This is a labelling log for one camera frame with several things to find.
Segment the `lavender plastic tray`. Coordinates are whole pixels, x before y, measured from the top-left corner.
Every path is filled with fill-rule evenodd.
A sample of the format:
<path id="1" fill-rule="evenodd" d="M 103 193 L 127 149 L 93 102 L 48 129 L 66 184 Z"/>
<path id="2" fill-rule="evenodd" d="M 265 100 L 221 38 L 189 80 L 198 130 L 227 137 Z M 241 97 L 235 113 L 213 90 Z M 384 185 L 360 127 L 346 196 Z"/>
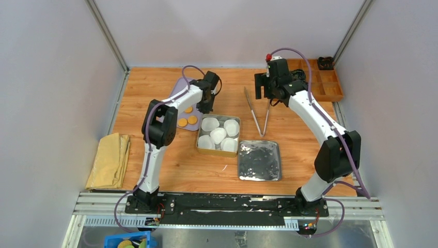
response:
<path id="1" fill-rule="evenodd" d="M 185 129 L 189 131 L 198 131 L 200 124 L 202 113 L 199 112 L 196 108 L 196 103 L 201 100 L 202 90 L 198 87 L 191 85 L 188 87 L 187 81 L 184 78 L 179 78 L 174 85 L 172 92 L 170 93 L 169 98 L 172 99 L 171 106 L 174 106 L 178 110 L 178 118 L 177 118 L 177 127 L 180 129 Z M 184 111 L 189 108 L 193 108 L 191 113 L 185 113 Z M 180 118 L 187 119 L 189 116 L 196 116 L 198 118 L 198 122 L 195 125 L 187 124 L 186 127 L 179 127 L 178 120 Z"/>

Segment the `gold square cookie tin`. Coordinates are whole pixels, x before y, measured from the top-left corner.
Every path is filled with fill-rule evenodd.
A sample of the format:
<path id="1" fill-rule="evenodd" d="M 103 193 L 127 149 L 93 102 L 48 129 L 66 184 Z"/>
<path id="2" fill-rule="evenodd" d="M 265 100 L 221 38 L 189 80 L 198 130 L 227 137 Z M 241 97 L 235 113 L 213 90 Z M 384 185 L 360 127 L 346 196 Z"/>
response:
<path id="1" fill-rule="evenodd" d="M 199 153 L 232 158 L 237 155 L 241 119 L 234 116 L 204 114 L 196 148 Z"/>

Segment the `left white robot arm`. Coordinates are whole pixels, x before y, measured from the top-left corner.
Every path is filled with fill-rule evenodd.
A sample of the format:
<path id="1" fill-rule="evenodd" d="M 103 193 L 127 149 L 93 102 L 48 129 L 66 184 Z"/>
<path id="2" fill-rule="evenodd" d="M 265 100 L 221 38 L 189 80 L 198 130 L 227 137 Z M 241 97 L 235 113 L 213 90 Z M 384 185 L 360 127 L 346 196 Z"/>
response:
<path id="1" fill-rule="evenodd" d="M 208 114 L 213 111 L 216 87 L 221 85 L 220 77 L 207 71 L 202 79 L 191 80 L 178 93 L 165 100 L 149 103 L 141 131 L 145 142 L 142 172 L 133 189 L 138 206 L 145 213 L 153 213 L 158 208 L 159 174 L 167 147 L 173 142 L 177 132 L 180 113 L 190 106 Z"/>

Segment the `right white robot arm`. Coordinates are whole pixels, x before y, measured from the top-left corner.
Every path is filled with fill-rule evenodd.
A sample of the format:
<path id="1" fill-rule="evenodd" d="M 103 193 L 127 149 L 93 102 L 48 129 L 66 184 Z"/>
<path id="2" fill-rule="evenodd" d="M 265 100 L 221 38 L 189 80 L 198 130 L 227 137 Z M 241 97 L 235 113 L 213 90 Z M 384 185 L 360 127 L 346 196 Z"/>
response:
<path id="1" fill-rule="evenodd" d="M 287 60 L 273 57 L 265 73 L 256 73 L 256 99 L 283 103 L 295 112 L 316 137 L 320 150 L 315 158 L 315 173 L 300 187 L 295 209 L 309 215 L 316 201 L 339 179 L 357 173 L 361 155 L 361 136 L 338 124 L 311 94 L 310 81 L 303 70 L 289 70 Z"/>

